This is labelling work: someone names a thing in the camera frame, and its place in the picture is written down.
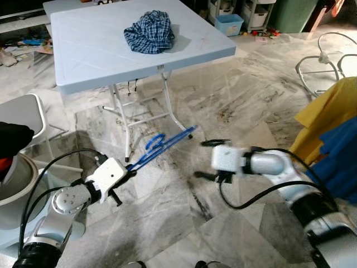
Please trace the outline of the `blue plastic hanger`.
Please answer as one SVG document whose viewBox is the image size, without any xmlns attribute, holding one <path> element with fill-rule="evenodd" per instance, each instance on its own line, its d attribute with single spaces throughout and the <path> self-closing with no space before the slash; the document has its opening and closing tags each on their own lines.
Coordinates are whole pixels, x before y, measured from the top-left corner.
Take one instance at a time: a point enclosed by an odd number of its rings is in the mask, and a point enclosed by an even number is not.
<svg viewBox="0 0 357 268">
<path fill-rule="evenodd" d="M 168 137 L 165 133 L 158 133 L 150 138 L 145 145 L 145 153 L 133 163 L 133 168 L 138 171 L 146 164 L 150 163 L 153 159 L 158 158 L 161 154 L 170 150 L 170 148 L 179 141 L 186 140 L 193 137 L 193 132 L 197 129 L 196 126 L 189 127 L 174 136 Z"/>
</svg>

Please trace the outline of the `black garment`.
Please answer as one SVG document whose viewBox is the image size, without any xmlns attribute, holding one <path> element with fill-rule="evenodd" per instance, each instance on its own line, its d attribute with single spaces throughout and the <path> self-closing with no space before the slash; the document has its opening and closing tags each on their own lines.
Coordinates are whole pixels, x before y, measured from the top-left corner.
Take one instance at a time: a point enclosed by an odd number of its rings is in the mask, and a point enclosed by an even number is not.
<svg viewBox="0 0 357 268">
<path fill-rule="evenodd" d="M 0 159 L 13 157 L 31 143 L 34 130 L 17 123 L 0 122 Z"/>
</svg>

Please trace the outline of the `blue plaid garment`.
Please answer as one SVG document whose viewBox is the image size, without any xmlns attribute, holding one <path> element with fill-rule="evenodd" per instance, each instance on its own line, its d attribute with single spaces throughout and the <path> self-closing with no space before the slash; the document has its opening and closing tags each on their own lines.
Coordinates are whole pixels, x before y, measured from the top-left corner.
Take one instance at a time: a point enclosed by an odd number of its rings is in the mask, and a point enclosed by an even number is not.
<svg viewBox="0 0 357 268">
<path fill-rule="evenodd" d="M 128 47 L 141 54 L 160 54 L 173 48 L 175 35 L 166 11 L 147 11 L 138 21 L 123 30 Z"/>
</svg>

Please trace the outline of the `white laundry basket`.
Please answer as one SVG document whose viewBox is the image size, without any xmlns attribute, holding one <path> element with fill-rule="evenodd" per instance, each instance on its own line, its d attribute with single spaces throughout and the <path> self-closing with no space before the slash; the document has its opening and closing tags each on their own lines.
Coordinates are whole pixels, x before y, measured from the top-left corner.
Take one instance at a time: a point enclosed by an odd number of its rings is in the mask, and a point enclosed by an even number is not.
<svg viewBox="0 0 357 268">
<path fill-rule="evenodd" d="M 17 154 L 7 173 L 7 181 L 0 186 L 0 230 L 15 229 L 39 171 L 34 161 L 25 154 Z"/>
</svg>

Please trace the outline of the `blue shirt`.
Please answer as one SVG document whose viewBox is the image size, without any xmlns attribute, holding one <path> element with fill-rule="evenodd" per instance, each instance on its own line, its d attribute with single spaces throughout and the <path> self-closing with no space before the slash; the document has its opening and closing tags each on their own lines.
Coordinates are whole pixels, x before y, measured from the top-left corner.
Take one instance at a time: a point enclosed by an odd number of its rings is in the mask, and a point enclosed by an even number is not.
<svg viewBox="0 0 357 268">
<path fill-rule="evenodd" d="M 311 166 L 308 176 L 314 183 L 319 181 L 332 196 L 357 204 L 357 118 L 351 118 L 332 128 L 319 140 L 323 143 L 319 153 L 324 158 Z"/>
</svg>

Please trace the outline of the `light blue storage bin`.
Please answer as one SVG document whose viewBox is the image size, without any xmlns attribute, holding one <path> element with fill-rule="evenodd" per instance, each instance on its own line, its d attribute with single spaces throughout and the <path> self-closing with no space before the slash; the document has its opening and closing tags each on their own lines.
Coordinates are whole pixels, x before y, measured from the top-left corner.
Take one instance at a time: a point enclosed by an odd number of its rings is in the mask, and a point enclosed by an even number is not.
<svg viewBox="0 0 357 268">
<path fill-rule="evenodd" d="M 242 30 L 244 20 L 239 15 L 218 15 L 214 26 L 225 36 L 237 36 Z"/>
</svg>

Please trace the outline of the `grey white-framed chair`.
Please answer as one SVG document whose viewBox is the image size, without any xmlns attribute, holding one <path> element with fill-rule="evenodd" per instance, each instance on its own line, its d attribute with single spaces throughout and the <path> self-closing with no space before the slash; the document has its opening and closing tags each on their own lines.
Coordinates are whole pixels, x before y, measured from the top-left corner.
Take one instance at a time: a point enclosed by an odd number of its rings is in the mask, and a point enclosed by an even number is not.
<svg viewBox="0 0 357 268">
<path fill-rule="evenodd" d="M 0 104 L 0 122 L 17 123 L 34 130 L 33 140 L 23 150 L 41 143 L 49 144 L 49 123 L 36 94 L 26 94 Z"/>
</svg>

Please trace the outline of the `light blue folding table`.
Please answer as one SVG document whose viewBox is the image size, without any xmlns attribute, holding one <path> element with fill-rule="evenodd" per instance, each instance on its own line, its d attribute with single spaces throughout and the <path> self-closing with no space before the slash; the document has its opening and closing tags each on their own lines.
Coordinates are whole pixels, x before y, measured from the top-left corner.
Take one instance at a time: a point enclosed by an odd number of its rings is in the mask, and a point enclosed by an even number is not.
<svg viewBox="0 0 357 268">
<path fill-rule="evenodd" d="M 123 30 L 148 11 L 165 11 L 176 39 L 168 52 L 149 55 L 130 51 Z M 235 43 L 180 0 L 127 0 L 92 7 L 73 8 L 50 15 L 58 90 L 74 94 L 107 87 L 108 111 L 122 118 L 125 136 L 124 160 L 132 150 L 131 122 L 117 85 L 160 76 L 165 101 L 164 114 L 175 118 L 168 80 L 171 72 L 235 54 Z"/>
</svg>

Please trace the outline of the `yellow shirt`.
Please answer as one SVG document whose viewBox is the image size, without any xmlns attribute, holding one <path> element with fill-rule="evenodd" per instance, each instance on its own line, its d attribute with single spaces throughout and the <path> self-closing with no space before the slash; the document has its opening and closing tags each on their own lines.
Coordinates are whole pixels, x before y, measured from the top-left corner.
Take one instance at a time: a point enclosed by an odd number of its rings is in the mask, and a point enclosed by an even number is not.
<svg viewBox="0 0 357 268">
<path fill-rule="evenodd" d="M 357 115 L 357 77 L 346 77 L 312 100 L 295 115 L 303 127 L 290 151 L 313 164 L 324 157 L 320 148 L 324 145 L 320 136 Z"/>
</svg>

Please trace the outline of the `white storage shelf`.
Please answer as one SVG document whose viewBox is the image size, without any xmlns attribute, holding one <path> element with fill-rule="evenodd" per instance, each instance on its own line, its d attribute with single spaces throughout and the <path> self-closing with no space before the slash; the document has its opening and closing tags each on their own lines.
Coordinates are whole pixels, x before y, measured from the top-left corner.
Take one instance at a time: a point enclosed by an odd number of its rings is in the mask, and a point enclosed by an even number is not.
<svg viewBox="0 0 357 268">
<path fill-rule="evenodd" d="M 239 15 L 243 19 L 243 29 L 264 31 L 276 2 L 277 0 L 207 0 L 209 21 L 214 23 L 216 17 L 221 15 Z"/>
</svg>

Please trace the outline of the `green cabinet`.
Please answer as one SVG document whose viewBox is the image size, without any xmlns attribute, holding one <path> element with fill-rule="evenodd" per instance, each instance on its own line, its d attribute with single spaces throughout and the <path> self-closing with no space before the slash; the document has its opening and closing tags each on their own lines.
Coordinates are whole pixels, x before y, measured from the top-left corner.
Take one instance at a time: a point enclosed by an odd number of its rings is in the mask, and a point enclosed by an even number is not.
<svg viewBox="0 0 357 268">
<path fill-rule="evenodd" d="M 281 33 L 316 31 L 339 0 L 277 0 L 270 25 Z"/>
</svg>

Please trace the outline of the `white tubular bouncer frame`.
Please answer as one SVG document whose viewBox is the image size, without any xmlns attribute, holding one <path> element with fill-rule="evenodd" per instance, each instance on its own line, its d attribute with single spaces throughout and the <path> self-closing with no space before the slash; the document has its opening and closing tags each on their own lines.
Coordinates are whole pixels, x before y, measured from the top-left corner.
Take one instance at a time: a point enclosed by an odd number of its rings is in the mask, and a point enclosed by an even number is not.
<svg viewBox="0 0 357 268">
<path fill-rule="evenodd" d="M 298 78 L 300 79 L 300 82 L 301 82 L 302 86 L 304 87 L 304 89 L 308 93 L 308 96 L 312 97 L 312 98 L 319 97 L 321 94 L 326 92 L 326 90 L 313 90 L 313 89 L 311 89 L 308 86 L 308 84 L 306 83 L 304 74 L 332 73 L 332 74 L 334 74 L 335 79 L 338 82 L 342 78 L 346 78 L 346 74 L 344 72 L 344 68 L 342 68 L 342 62 L 344 61 L 344 59 L 346 59 L 346 57 L 350 57 L 350 56 L 357 57 L 357 54 L 344 54 L 344 55 L 341 56 L 339 61 L 337 61 L 337 64 L 332 62 L 331 59 L 329 58 L 328 53 L 326 52 L 326 50 L 324 50 L 322 48 L 322 45 L 321 45 L 321 41 L 323 40 L 323 38 L 325 36 L 328 36 L 329 34 L 342 36 L 342 37 L 346 38 L 347 40 L 351 41 L 355 46 L 357 45 L 357 41 L 355 39 L 350 38 L 348 35 L 343 34 L 343 33 L 339 33 L 339 32 L 327 32 L 327 33 L 323 33 L 323 34 L 321 34 L 321 36 L 319 36 L 319 38 L 318 38 L 318 50 L 320 51 L 319 55 L 303 57 L 303 59 L 301 59 L 296 64 L 296 66 L 294 67 L 294 69 L 296 71 L 296 74 L 298 75 Z M 317 59 L 319 64 L 329 65 L 329 67 L 331 67 L 331 69 L 329 69 L 329 70 L 321 70 L 321 71 L 303 72 L 302 69 L 301 69 L 301 64 L 303 64 L 303 62 L 308 60 L 308 59 Z"/>
</svg>

